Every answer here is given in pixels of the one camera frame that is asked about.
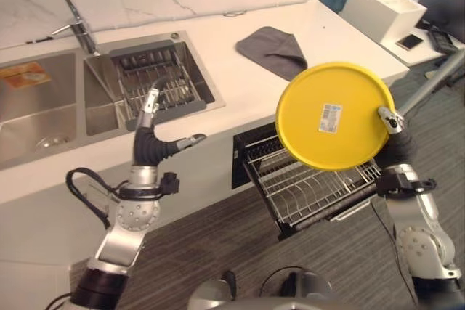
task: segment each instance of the white box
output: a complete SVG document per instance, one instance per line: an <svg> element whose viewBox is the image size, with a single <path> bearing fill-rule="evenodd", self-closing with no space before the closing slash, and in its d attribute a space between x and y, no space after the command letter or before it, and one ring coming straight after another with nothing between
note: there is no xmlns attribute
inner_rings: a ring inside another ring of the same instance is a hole
<svg viewBox="0 0 465 310"><path fill-rule="evenodd" d="M347 0L339 15L381 43L407 36L425 11L426 7L413 0Z"/></svg>

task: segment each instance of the gray towel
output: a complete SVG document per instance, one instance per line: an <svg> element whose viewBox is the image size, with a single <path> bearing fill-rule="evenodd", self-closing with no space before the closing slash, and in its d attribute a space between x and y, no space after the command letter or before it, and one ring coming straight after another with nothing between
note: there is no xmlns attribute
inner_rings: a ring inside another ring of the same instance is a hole
<svg viewBox="0 0 465 310"><path fill-rule="evenodd" d="M239 41L235 48L240 54L291 81L307 69L307 61L293 34L273 27L263 27Z"/></svg>

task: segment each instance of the wire dish rack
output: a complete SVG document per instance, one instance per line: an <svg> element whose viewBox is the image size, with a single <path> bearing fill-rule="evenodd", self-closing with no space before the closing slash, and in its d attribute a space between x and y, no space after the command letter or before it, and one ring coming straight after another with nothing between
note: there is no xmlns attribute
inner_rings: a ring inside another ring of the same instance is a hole
<svg viewBox="0 0 465 310"><path fill-rule="evenodd" d="M159 110L190 105L206 107L173 45L112 57L128 119L135 119L154 82L166 85L159 97Z"/></svg>
<svg viewBox="0 0 465 310"><path fill-rule="evenodd" d="M244 155L246 172L280 227L280 238L371 196L380 175L372 162L345 171L308 167L287 152L278 135L246 145Z"/></svg>

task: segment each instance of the dishwasher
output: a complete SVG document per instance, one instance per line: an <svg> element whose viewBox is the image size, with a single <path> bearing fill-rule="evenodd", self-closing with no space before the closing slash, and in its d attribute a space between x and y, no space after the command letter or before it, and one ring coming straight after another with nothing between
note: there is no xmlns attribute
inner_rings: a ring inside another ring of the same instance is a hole
<svg viewBox="0 0 465 310"><path fill-rule="evenodd" d="M374 161L344 171L300 163L270 123L233 137L232 188L252 181L280 230L279 240L323 219L342 220L369 204L380 170Z"/></svg>

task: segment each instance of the chrome faucet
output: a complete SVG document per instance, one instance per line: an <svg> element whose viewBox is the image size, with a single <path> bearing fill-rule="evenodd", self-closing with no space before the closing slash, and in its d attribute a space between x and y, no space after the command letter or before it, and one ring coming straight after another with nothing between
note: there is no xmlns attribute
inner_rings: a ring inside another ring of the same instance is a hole
<svg viewBox="0 0 465 310"><path fill-rule="evenodd" d="M55 36L58 33L63 32L64 30L71 29L73 31L74 36L78 39L79 44L81 45L82 49L89 53L93 54L94 56L100 56L100 53L97 50L97 45L95 44L95 40L92 38L92 33L87 25L86 21L84 21L81 14L74 5L71 0L65 0L66 4L70 8L71 12L73 13L73 20L64 27L57 29L56 31L52 32L52 35Z"/></svg>

